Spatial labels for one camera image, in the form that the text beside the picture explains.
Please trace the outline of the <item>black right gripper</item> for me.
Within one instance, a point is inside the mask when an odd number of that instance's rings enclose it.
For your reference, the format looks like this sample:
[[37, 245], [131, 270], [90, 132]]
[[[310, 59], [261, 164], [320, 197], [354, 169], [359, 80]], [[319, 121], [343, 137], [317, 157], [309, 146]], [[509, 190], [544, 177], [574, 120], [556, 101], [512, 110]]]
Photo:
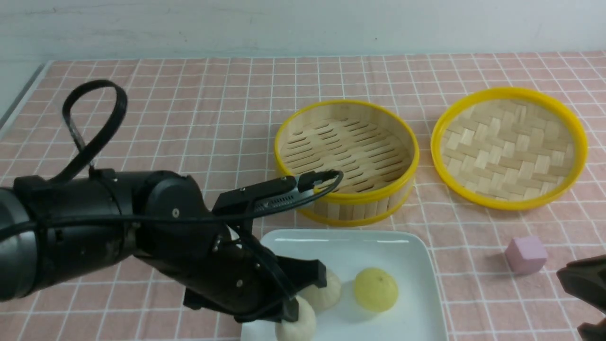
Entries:
[[556, 272], [563, 290], [606, 313], [606, 256], [569, 262]]

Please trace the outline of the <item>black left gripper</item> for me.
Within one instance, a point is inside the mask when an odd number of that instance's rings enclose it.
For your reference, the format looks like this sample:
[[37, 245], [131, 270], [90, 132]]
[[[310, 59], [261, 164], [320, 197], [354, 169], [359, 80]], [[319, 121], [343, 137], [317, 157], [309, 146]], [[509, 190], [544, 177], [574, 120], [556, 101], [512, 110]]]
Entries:
[[327, 286], [322, 261], [275, 255], [252, 236], [233, 241], [227, 227], [141, 227], [138, 259], [184, 285], [185, 307], [239, 323], [298, 322], [295, 295]]

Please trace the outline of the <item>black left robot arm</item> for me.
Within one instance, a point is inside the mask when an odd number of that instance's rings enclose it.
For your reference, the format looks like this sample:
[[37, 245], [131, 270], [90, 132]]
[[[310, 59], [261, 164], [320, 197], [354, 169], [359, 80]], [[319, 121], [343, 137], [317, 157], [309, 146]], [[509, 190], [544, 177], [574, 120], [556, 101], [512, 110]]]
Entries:
[[136, 257], [184, 285], [183, 305], [237, 322], [293, 322], [294, 296], [323, 281], [315, 260], [273, 254], [252, 235], [253, 203], [292, 178], [221, 194], [209, 210], [197, 182], [169, 171], [100, 173], [59, 183], [20, 177], [1, 190], [1, 300]]

